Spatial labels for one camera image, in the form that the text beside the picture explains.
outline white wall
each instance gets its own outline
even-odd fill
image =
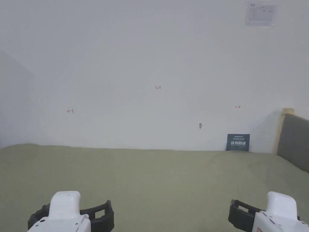
[[[243,0],[3,0],[0,147],[270,152],[283,107],[309,117],[309,4],[277,2],[269,30]]]

